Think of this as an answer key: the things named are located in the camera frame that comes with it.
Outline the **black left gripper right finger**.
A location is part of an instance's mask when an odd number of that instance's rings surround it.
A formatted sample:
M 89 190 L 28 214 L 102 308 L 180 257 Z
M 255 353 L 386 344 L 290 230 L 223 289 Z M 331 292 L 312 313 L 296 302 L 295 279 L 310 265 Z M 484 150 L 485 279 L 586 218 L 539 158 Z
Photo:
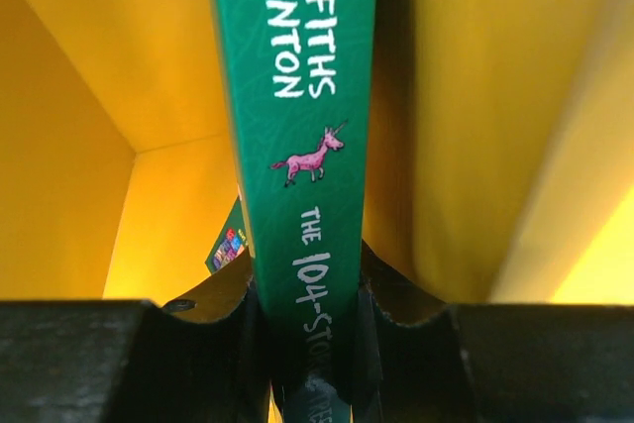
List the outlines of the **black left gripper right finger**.
M 629 422 L 627 305 L 446 303 L 362 249 L 358 422 Z

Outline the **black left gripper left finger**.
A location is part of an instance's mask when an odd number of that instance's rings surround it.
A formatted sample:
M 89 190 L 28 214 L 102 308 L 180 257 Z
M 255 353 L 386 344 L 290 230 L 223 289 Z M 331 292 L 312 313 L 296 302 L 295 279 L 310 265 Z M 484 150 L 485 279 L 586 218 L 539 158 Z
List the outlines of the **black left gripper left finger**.
M 264 323 L 247 255 L 158 306 L 1 305 L 5 422 L 264 422 Z

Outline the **green 104-storey treehouse book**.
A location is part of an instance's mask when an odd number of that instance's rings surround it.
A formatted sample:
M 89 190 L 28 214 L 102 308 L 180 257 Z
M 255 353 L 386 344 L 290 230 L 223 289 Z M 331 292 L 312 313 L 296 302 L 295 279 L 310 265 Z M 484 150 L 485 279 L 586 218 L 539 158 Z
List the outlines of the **green 104-storey treehouse book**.
M 276 404 L 348 422 L 375 0 L 212 3 Z

